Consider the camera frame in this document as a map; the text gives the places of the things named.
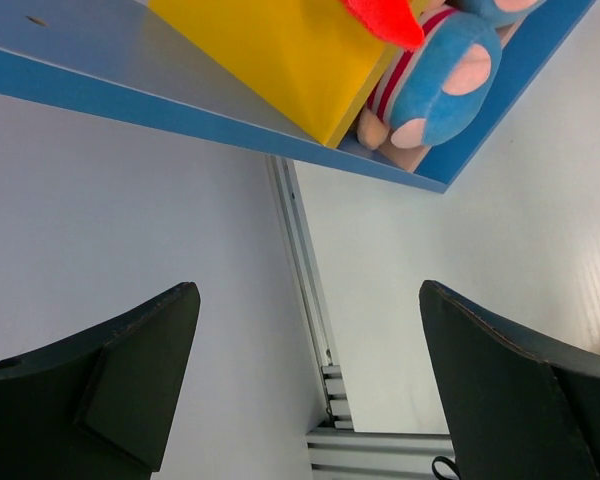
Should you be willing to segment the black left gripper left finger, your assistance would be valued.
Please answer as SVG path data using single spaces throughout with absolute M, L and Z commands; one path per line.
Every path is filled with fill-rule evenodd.
M 148 479 L 160 470 L 200 294 L 134 309 L 0 361 L 0 479 Z

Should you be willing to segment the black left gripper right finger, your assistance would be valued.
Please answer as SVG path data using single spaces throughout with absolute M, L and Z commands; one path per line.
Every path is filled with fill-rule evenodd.
M 460 479 L 600 479 L 600 355 L 425 281 L 419 306 Z

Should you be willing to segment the boy doll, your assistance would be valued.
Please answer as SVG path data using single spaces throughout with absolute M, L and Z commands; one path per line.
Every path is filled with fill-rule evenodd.
M 484 19 L 438 2 L 419 24 L 424 44 L 396 54 L 361 110 L 356 134 L 368 149 L 450 140 L 473 121 L 492 86 L 502 46 Z
M 454 0 L 455 8 L 477 15 L 494 28 L 509 26 L 537 10 L 546 0 Z

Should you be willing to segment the red shark plush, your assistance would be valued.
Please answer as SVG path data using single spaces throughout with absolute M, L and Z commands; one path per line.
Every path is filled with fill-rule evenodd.
M 406 0 L 343 0 L 346 10 L 379 40 L 404 50 L 418 49 L 424 31 Z

